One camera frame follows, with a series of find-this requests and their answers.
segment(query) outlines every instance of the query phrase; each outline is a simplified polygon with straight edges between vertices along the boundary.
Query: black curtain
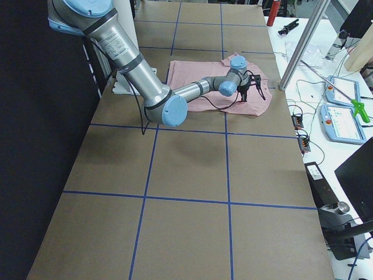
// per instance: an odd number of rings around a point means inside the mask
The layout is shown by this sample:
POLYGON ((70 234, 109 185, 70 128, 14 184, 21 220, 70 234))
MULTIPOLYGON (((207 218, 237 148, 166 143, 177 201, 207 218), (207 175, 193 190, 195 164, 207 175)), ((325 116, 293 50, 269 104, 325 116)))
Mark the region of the black curtain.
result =
POLYGON ((0 28, 0 279, 25 279, 99 98, 46 0, 1 1, 0 28))

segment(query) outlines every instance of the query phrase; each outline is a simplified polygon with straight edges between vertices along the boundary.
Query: computer monitor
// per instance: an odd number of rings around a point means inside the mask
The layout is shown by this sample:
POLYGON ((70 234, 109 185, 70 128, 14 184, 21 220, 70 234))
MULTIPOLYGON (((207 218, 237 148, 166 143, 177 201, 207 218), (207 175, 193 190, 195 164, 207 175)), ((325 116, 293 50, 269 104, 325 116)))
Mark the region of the computer monitor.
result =
POLYGON ((361 220, 373 220, 373 138, 342 163, 335 174, 361 220))
POLYGON ((373 0, 359 0, 340 29, 345 29, 352 38, 362 38, 372 25, 372 19, 373 0))

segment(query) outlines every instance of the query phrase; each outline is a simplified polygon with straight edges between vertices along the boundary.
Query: black tool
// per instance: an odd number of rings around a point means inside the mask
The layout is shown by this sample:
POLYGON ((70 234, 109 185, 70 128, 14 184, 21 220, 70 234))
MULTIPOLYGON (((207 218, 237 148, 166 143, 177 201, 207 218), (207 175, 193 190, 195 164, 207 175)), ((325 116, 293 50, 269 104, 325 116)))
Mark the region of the black tool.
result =
POLYGON ((261 87, 261 76, 260 75, 248 75, 249 82, 245 86, 238 87, 238 92, 241 94, 241 102, 247 102, 247 91, 250 88, 250 86, 255 85, 259 95, 263 100, 266 100, 266 97, 264 96, 264 93, 262 91, 261 87))
POLYGON ((293 30, 294 28, 296 28, 299 25, 298 21, 299 21, 299 19, 296 19, 295 21, 289 23, 288 25, 284 25, 284 28, 279 30, 279 34, 280 35, 288 34, 290 30, 293 30))

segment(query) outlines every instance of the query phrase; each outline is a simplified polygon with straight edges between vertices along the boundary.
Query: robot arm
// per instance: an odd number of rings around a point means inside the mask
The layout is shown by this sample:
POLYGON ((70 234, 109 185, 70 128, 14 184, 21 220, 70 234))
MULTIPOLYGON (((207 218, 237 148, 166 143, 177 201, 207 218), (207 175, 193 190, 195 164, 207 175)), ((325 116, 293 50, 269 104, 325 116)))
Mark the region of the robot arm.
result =
POLYGON ((112 0, 48 0, 48 20, 56 31, 96 39, 118 71, 139 91, 144 99, 144 115, 154 123, 176 127, 187 117, 187 102, 213 90, 231 96, 237 87, 245 96, 251 85, 252 75, 247 73, 246 60, 237 56, 231 60, 226 76, 207 77, 179 89, 170 89, 161 83, 118 23, 112 0))

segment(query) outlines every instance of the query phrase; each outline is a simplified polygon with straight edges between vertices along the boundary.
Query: pink cloth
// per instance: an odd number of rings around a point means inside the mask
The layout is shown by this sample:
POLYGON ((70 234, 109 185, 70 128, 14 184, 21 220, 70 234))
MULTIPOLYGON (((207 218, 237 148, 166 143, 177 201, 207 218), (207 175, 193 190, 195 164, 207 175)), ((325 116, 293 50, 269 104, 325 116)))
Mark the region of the pink cloth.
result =
MULTIPOLYGON (((167 83, 172 89, 177 89, 207 76, 225 76, 230 69, 230 60, 236 55, 238 54, 234 53, 221 62, 171 61, 167 83)), ((248 62, 247 69, 254 74, 261 75, 261 87, 266 100, 260 97, 254 85, 247 91, 247 102, 240 102, 241 96, 239 94, 237 102, 230 108, 222 110, 223 112, 258 116, 267 110, 272 99, 272 94, 267 86, 268 78, 259 67, 253 63, 248 62)), ((209 98, 215 106, 221 108, 230 105, 237 97, 237 93, 234 93, 230 97, 225 97, 219 92, 209 92, 205 94, 205 96, 209 98)), ((204 98, 198 98, 188 103, 188 111, 200 112, 207 110, 216 109, 204 98)))

